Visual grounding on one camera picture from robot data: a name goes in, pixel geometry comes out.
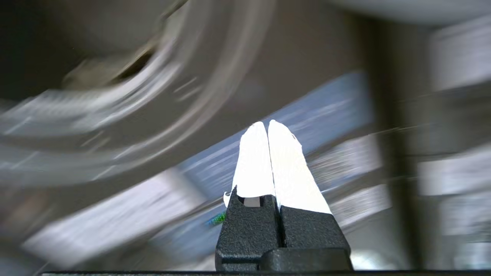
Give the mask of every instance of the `blurred background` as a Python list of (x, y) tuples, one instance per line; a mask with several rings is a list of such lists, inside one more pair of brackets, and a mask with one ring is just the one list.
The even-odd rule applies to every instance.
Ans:
[(0, 3), (0, 270), (214, 270), (245, 128), (357, 270), (491, 269), (491, 2)]

